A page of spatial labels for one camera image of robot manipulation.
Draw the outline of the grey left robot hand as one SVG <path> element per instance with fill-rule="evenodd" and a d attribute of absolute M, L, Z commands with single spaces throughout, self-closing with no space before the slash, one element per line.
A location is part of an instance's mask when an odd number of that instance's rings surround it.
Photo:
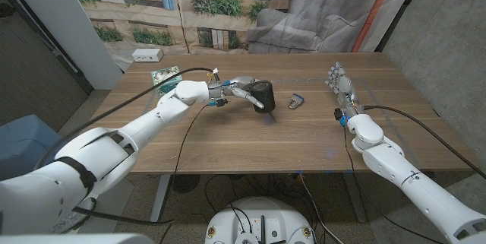
<path fill-rule="evenodd" d="M 254 79 L 250 76 L 240 76 L 224 82 L 215 82 L 208 84 L 209 98 L 211 100 L 218 100 L 225 98 L 226 96 L 235 96 L 244 98 L 256 107 L 263 109 L 264 104 L 257 100 L 249 92 L 250 87 L 253 86 L 258 79 Z"/>

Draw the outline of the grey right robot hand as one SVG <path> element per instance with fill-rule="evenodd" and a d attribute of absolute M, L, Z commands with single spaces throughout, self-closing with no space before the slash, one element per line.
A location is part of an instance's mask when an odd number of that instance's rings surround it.
<path fill-rule="evenodd" d="M 325 83 L 335 93 L 337 102 L 346 117 L 351 118 L 363 112 L 355 88 L 339 62 L 336 62 L 328 72 Z"/>

